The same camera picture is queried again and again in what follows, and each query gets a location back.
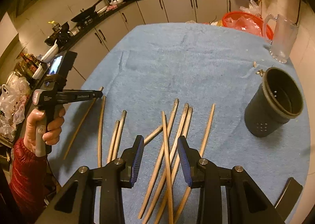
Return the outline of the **red sleeve left forearm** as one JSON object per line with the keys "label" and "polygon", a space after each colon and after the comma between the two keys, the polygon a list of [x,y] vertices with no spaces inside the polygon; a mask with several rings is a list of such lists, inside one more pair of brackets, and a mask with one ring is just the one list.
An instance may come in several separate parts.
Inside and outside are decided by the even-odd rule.
{"label": "red sleeve left forearm", "polygon": [[44,211],[46,158],[37,157],[20,138],[14,145],[10,190],[26,223],[35,223]]}

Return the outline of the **person left hand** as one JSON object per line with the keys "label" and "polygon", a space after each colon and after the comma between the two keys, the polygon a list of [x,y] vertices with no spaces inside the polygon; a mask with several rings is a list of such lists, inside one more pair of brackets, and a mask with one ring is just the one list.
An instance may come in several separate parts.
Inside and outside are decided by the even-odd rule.
{"label": "person left hand", "polygon": [[[47,125],[47,132],[43,134],[43,141],[50,146],[58,143],[61,134],[61,126],[64,123],[65,108],[62,106],[56,118]],[[36,125],[45,117],[45,113],[33,109],[27,117],[25,136],[23,144],[32,153],[36,149]]]}

